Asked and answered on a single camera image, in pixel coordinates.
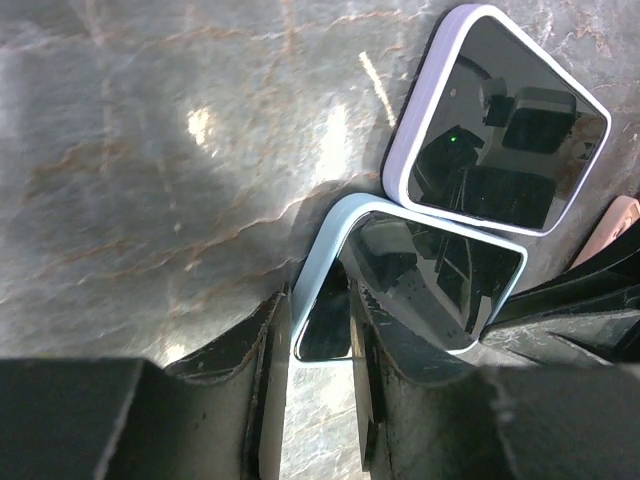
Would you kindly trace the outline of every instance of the gray marble countertop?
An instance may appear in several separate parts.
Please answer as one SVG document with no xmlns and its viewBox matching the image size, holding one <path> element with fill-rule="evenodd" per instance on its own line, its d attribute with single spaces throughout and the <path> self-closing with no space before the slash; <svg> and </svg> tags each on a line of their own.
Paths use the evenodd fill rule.
<svg viewBox="0 0 640 480">
<path fill-rule="evenodd" d="M 449 0 L 0 0 L 0 353 L 166 364 L 294 279 Z M 640 185 L 640 3 L 501 7 L 612 112 L 520 288 Z M 283 478 L 360 478 L 351 372 L 291 372 Z"/>
</svg>

